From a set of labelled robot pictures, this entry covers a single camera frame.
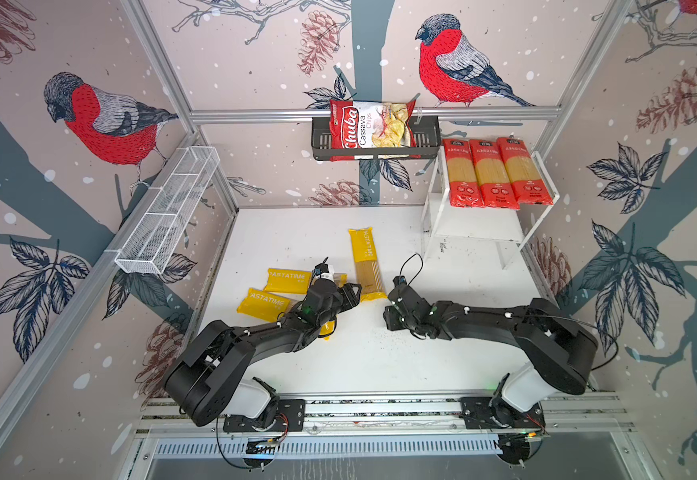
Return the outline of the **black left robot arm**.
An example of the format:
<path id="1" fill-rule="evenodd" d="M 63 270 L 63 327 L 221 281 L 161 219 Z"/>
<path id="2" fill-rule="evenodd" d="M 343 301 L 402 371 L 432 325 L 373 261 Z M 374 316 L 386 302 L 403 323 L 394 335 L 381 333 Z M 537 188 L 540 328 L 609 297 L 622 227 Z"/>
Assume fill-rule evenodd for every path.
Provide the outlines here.
<path id="1" fill-rule="evenodd" d="M 254 429 L 271 428 L 280 418 L 280 397 L 262 379 L 244 379 L 246 370 L 323 338 L 322 328 L 357 307 L 361 294 L 359 284 L 340 286 L 318 278 L 302 301 L 272 323 L 232 327 L 222 320 L 210 322 L 166 370 L 160 387 L 198 427 L 226 415 L 244 417 Z"/>

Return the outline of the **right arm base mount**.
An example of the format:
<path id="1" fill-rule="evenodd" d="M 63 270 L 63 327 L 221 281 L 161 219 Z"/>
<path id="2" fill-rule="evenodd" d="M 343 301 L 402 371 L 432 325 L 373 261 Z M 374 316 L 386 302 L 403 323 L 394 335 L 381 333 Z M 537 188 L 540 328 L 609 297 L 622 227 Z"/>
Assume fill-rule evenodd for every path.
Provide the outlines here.
<path id="1" fill-rule="evenodd" d="M 520 412 L 503 398 L 503 390 L 510 375 L 506 374 L 493 394 L 462 397 L 460 418 L 468 430 L 533 429 L 546 431 L 542 405 L 536 403 L 530 411 Z"/>

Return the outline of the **white two-tier shelf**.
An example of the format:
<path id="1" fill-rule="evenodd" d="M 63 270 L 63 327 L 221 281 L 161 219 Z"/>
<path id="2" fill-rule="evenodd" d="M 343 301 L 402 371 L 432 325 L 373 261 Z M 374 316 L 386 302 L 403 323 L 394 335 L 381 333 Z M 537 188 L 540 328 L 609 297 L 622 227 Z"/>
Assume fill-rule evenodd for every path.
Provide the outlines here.
<path id="1" fill-rule="evenodd" d="M 445 150 L 440 149 L 433 161 L 433 175 L 421 216 L 422 256 L 429 257 L 446 239 L 468 239 L 491 242 L 498 249 L 502 268 L 511 265 L 561 198 L 540 153 L 534 151 L 531 159 L 552 195 L 550 205 L 524 205 L 519 210 L 462 208 L 451 205 Z"/>

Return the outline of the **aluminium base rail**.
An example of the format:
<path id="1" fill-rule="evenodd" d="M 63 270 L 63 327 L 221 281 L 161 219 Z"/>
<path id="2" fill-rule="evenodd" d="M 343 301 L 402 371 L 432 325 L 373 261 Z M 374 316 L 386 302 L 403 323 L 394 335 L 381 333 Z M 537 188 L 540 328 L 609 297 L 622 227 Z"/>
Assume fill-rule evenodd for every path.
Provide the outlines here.
<path id="1" fill-rule="evenodd" d="M 287 413 L 288 427 L 278 420 L 264 436 L 286 432 L 288 437 L 419 435 L 460 433 L 509 433 L 495 424 L 481 427 L 478 412 L 466 406 L 465 399 L 489 394 L 482 391 L 398 394 L 282 394 L 280 404 L 298 404 Z M 518 432 L 552 433 L 635 432 L 619 396 L 614 392 L 587 392 L 582 396 L 557 394 L 543 400 L 528 414 L 520 416 Z M 138 439 L 150 437 L 226 436 L 224 419 L 212 420 L 204 427 L 192 423 L 178 412 L 172 400 L 157 399 L 146 404 L 140 423 L 134 428 Z"/>

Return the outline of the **red cassava chips bag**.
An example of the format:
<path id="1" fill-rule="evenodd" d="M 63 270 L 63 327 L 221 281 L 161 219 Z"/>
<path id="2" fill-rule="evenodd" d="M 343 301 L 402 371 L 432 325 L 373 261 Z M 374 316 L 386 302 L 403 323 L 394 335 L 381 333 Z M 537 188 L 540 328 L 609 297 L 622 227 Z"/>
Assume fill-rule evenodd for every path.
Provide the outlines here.
<path id="1" fill-rule="evenodd" d="M 334 139 L 365 144 L 367 136 L 392 136 L 399 141 L 410 123 L 416 101 L 408 103 L 332 100 L 330 121 Z"/>

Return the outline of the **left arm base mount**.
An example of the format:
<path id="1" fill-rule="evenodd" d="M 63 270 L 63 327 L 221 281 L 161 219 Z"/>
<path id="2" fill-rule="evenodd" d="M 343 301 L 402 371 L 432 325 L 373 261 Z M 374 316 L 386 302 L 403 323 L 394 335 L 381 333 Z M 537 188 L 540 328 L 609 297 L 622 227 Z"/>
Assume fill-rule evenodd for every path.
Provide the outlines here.
<path id="1" fill-rule="evenodd" d="M 280 397 L 268 383 L 242 380 L 224 412 L 224 433 L 301 432 L 306 401 Z"/>

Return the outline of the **yellow pasta bag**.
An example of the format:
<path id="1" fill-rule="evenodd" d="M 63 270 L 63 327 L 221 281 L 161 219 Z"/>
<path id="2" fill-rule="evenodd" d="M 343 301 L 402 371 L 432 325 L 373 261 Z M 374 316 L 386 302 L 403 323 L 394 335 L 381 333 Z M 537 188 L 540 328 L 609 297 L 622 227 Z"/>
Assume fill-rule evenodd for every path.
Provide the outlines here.
<path id="1" fill-rule="evenodd" d="M 362 287 L 360 302 L 387 297 L 382 271 L 378 260 L 373 228 L 348 230 L 352 243 L 356 276 Z"/>
<path id="2" fill-rule="evenodd" d="M 310 276 L 312 276 L 312 271 L 270 268 L 264 291 L 304 295 L 310 287 Z M 334 283 L 338 287 L 343 286 L 348 282 L 348 275 L 346 273 L 336 273 L 334 274 L 334 280 L 336 280 Z"/>
<path id="3" fill-rule="evenodd" d="M 236 308 L 236 312 L 268 323 L 284 321 L 284 318 L 290 312 L 296 312 L 300 316 L 300 322 L 310 327 L 320 325 L 318 337 L 330 338 L 336 331 L 338 321 L 328 320 L 320 322 L 312 313 L 300 313 L 300 304 L 306 299 L 307 295 L 308 293 L 304 291 L 300 294 L 300 299 L 296 300 L 296 293 L 270 292 L 250 288 L 240 306 Z"/>

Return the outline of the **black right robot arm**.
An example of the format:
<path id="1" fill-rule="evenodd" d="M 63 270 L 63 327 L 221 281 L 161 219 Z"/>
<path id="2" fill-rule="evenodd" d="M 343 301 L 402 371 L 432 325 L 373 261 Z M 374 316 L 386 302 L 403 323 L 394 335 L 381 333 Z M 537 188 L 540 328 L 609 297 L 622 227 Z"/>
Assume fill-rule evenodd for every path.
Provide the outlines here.
<path id="1" fill-rule="evenodd" d="M 479 419 L 512 428 L 555 393 L 586 392 L 599 342 L 549 300 L 517 307 L 472 307 L 452 301 L 430 304 L 409 284 L 389 295 L 383 318 L 390 331 L 421 339 L 476 339 L 519 348 L 528 361 L 506 374 Z"/>

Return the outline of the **red spaghetti bag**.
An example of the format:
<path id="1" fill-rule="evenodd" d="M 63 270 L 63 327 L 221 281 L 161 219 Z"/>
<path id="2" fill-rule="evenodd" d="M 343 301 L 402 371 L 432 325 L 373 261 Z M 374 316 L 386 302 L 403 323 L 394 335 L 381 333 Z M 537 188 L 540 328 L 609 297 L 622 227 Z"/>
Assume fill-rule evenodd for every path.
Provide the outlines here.
<path id="1" fill-rule="evenodd" d="M 469 142 L 446 139 L 443 146 L 450 185 L 450 204 L 460 208 L 484 208 Z"/>
<path id="2" fill-rule="evenodd" d="M 469 144 L 485 206 L 519 210 L 520 205 L 497 144 L 480 139 L 471 139 Z"/>
<path id="3" fill-rule="evenodd" d="M 512 137 L 500 137 L 497 142 L 516 200 L 520 204 L 552 205 L 553 198 L 525 142 Z"/>

